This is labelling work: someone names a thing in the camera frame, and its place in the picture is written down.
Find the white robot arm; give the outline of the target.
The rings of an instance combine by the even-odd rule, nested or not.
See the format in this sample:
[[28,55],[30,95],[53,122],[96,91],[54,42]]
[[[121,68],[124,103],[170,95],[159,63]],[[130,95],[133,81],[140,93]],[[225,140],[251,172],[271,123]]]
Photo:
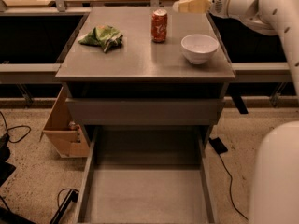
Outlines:
[[[291,82],[299,94],[299,0],[179,0],[181,13],[208,12],[279,37],[284,63],[234,63],[239,82]],[[299,224],[299,121],[265,136],[256,154],[249,224]]]

